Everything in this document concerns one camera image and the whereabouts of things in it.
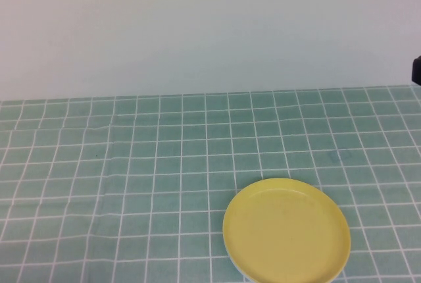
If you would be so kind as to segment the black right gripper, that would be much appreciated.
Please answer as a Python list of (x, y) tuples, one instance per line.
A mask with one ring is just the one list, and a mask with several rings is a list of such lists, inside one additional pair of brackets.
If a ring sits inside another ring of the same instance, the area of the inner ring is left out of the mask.
[(415, 84), (421, 86), (421, 56), (415, 58), (412, 63), (411, 80)]

